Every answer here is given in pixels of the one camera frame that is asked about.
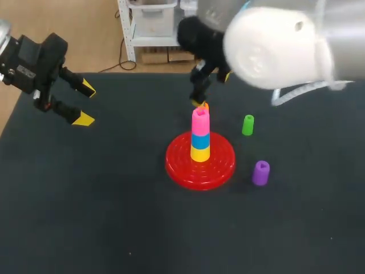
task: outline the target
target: black mat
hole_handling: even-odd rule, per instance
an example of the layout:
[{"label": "black mat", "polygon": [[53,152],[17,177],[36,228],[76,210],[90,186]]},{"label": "black mat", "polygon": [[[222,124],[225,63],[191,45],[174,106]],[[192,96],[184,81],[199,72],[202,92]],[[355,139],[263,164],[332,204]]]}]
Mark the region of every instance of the black mat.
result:
[{"label": "black mat", "polygon": [[[96,117],[70,127],[22,95],[0,139],[1,274],[267,274],[365,271],[365,84],[281,107],[232,77],[209,97],[211,129],[237,153],[225,186],[191,192],[164,171],[189,130],[188,75],[99,74]],[[246,114],[254,135],[241,134]],[[253,165],[271,164],[265,188]]]}]

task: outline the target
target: pink ring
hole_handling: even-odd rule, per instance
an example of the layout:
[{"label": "pink ring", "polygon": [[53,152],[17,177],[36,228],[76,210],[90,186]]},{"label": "pink ring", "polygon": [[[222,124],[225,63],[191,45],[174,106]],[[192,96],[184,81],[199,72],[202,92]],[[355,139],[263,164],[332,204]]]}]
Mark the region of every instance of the pink ring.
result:
[{"label": "pink ring", "polygon": [[205,136],[210,133],[209,111],[204,108],[196,108],[192,115],[192,134]]}]

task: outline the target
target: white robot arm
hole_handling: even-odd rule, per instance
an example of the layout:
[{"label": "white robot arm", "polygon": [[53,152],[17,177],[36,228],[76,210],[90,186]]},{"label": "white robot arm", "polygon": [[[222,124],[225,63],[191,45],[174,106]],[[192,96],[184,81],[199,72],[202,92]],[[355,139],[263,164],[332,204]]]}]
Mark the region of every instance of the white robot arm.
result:
[{"label": "white robot arm", "polygon": [[275,90],[277,99],[280,88],[311,83],[292,98],[365,79],[364,14],[364,0],[199,0],[197,16],[224,33],[232,71],[252,86]]}]

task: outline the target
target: red base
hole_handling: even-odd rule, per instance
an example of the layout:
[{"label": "red base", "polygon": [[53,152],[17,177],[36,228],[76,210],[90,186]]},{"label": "red base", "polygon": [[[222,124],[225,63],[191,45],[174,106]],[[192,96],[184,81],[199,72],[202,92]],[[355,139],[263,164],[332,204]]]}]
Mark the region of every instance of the red base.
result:
[{"label": "red base", "polygon": [[236,167],[231,144],[221,135],[210,133],[210,158],[198,163],[190,157],[191,132],[178,136],[166,152],[166,170],[179,185],[190,190],[212,190],[230,179]]}]

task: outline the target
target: purple ring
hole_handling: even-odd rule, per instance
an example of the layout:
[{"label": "purple ring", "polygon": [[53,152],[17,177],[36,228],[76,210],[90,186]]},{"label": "purple ring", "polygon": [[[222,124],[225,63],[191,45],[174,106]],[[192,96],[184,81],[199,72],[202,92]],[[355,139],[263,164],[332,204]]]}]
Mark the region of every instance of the purple ring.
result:
[{"label": "purple ring", "polygon": [[263,187],[269,180],[270,165],[265,161],[258,161],[252,176],[252,182],[259,187]]}]

